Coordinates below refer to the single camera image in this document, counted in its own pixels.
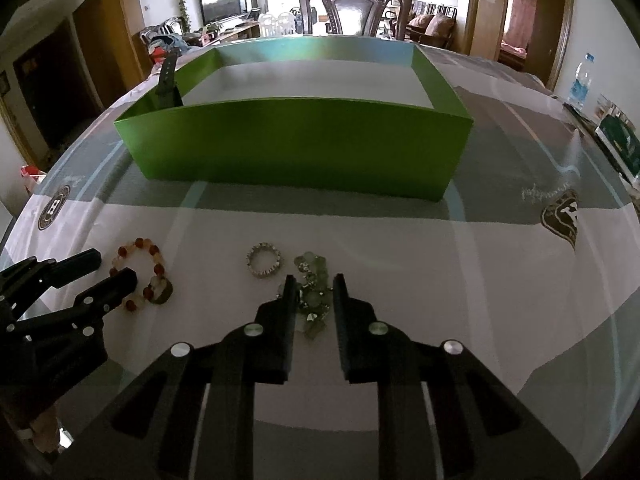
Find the person's left hand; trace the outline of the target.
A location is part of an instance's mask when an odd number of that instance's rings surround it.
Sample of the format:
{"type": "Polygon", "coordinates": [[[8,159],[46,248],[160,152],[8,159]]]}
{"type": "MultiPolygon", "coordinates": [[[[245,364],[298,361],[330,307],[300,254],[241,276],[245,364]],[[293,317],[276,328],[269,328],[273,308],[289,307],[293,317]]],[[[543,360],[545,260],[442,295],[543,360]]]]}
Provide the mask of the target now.
{"type": "Polygon", "coordinates": [[[60,424],[56,405],[50,406],[25,427],[18,427],[15,434],[29,451],[56,452],[60,447],[60,424]]]}

